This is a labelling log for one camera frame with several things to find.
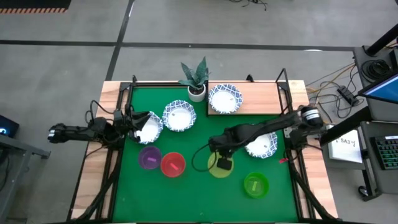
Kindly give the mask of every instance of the gray floor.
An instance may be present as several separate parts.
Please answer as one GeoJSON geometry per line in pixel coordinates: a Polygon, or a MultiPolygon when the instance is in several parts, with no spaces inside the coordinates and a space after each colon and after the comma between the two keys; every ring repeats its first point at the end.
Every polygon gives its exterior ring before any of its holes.
{"type": "MultiPolygon", "coordinates": [[[[66,14],[0,15],[0,39],[116,41],[128,0],[73,0],[66,14]]],[[[270,0],[261,5],[227,0],[136,0],[125,42],[356,46],[371,44],[398,21],[393,0],[270,0]]],[[[66,219],[85,142],[49,144],[48,128],[59,122],[84,123],[90,100],[97,100],[112,47],[0,45],[0,114],[21,124],[18,139],[51,150],[35,158],[11,216],[29,223],[66,219]]],[[[213,79],[274,79],[286,68],[291,79],[310,83],[351,63],[351,52],[280,50],[198,50],[122,48],[113,80],[177,80],[180,62],[195,65],[206,56],[213,79]]],[[[318,88],[321,81],[310,87],[318,88]]],[[[347,85],[348,74],[337,82],[347,85]]],[[[354,83],[361,88],[359,78],[354,83]]],[[[329,88],[324,93],[335,93],[329,88]]],[[[357,111],[365,103],[353,109],[357,111]]],[[[341,119],[327,104],[333,122],[341,119]]],[[[362,202],[358,170],[328,169],[340,218],[395,223],[398,197],[362,202]]]]}

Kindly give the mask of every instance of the blue and white patterned bowl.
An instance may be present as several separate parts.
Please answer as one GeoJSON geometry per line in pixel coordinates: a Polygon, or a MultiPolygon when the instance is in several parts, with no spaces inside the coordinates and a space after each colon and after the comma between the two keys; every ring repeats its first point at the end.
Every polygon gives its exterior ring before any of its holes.
{"type": "Polygon", "coordinates": [[[164,125],[171,131],[182,132],[193,126],[197,114],[188,102],[175,100],[166,106],[162,118],[164,125]]]}
{"type": "Polygon", "coordinates": [[[139,143],[149,144],[159,138],[163,130],[163,121],[152,111],[149,112],[150,118],[142,128],[142,131],[136,131],[135,135],[140,136],[139,143]]]}
{"type": "Polygon", "coordinates": [[[234,85],[218,84],[209,92],[209,103],[220,114],[230,114],[242,105],[243,95],[234,85]]]}
{"type": "Polygon", "coordinates": [[[274,155],[278,149],[278,137],[275,132],[263,134],[244,148],[250,156],[265,159],[274,155]]]}

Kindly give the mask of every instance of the purple cup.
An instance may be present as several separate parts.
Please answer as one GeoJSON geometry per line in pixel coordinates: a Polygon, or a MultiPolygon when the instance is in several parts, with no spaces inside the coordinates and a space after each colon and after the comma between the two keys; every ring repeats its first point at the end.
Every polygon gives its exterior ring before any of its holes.
{"type": "Polygon", "coordinates": [[[139,152],[138,163],[143,169],[155,169],[162,162],[162,153],[155,146],[146,146],[139,152]]]}

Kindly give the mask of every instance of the power strip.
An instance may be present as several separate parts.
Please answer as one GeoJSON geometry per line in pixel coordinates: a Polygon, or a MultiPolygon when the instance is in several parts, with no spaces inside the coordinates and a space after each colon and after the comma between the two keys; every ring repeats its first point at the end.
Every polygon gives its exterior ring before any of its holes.
{"type": "Polygon", "coordinates": [[[350,104],[356,106],[359,100],[354,97],[353,93],[345,86],[340,86],[337,92],[350,104]]]}

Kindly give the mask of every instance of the plant pot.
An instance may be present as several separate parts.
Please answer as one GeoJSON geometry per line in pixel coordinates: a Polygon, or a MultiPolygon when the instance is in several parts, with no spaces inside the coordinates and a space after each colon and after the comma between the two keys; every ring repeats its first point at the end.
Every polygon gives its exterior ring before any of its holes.
{"type": "Polygon", "coordinates": [[[195,93],[194,91],[190,90],[193,89],[192,87],[188,86],[188,96],[189,99],[194,101],[194,102],[201,102],[205,99],[206,96],[206,86],[203,84],[203,91],[199,91],[199,93],[195,93]]]}

